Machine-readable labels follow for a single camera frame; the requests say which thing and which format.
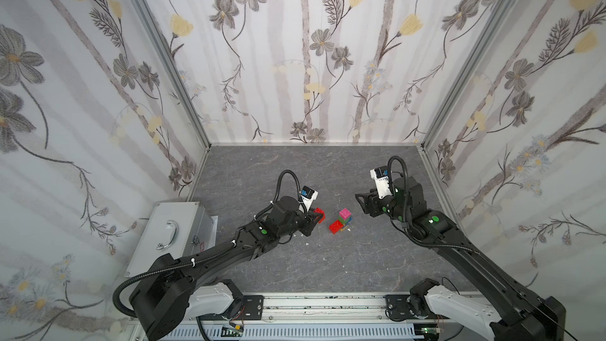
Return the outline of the small red lego brick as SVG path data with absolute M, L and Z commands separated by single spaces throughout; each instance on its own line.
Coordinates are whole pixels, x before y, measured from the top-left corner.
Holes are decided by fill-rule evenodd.
M 321 224 L 326 218 L 325 211 L 320 208 L 315 208 L 314 212 L 317 214 L 318 223 Z

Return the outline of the pink lego brick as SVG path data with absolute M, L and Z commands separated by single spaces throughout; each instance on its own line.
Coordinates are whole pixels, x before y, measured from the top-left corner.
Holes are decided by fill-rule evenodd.
M 341 219 L 348 220 L 351 217 L 351 212 L 348 209 L 344 208 L 339 212 L 339 216 Z

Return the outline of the long red lego brick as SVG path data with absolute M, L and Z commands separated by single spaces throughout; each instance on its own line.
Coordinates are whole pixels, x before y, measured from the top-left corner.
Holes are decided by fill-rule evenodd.
M 330 230 L 330 232 L 331 232 L 333 235 L 335 235 L 335 234 L 337 234 L 338 232 L 340 232 L 340 231 L 341 231 L 343 228 L 344 228 L 344 225 L 343 225 L 343 223 L 342 223 L 341 221 L 339 221 L 339 220 L 336 220 L 334 223 L 332 223 L 332 224 L 329 226 L 329 230 Z

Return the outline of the green lego brick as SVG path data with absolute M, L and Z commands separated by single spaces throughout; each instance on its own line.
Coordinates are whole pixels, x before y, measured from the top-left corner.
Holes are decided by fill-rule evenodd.
M 345 227 L 352 221 L 352 218 L 339 218 L 339 222 Z

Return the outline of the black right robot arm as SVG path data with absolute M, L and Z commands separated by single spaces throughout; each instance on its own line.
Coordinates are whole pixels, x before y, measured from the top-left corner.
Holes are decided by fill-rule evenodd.
M 555 298 L 537 293 L 509 276 L 464 235 L 444 213 L 428 208 L 422 185 L 396 178 L 391 192 L 356 194 L 363 213 L 389 216 L 413 244 L 431 249 L 465 276 L 487 300 L 483 305 L 452 292 L 435 279 L 424 279 L 406 299 L 389 299 L 394 321 L 432 316 L 451 319 L 487 340 L 563 340 L 566 309 Z

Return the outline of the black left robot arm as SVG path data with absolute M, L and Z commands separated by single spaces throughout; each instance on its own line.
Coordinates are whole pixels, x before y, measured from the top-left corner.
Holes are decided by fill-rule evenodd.
M 300 232 L 309 237 L 324 217 L 319 208 L 282 197 L 239 227 L 229 241 L 177 259 L 168 254 L 158 257 L 148 271 L 116 288 L 113 303 L 126 316 L 139 320 L 149 340 L 162 339 L 184 320 L 197 289 L 227 269 L 268 253 L 286 236 Z

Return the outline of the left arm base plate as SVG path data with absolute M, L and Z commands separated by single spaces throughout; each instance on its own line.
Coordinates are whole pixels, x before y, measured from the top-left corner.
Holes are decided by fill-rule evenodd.
M 230 309 L 228 309 L 227 318 L 235 320 L 261 320 L 264 312 L 263 295 L 244 295 L 236 298 Z

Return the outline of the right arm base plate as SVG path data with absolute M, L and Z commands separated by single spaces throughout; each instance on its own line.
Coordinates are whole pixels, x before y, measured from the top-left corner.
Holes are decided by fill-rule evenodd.
M 386 295 L 385 296 L 387 318 L 394 322 L 402 322 L 410 319 L 426 319 L 428 311 L 425 300 L 420 295 Z

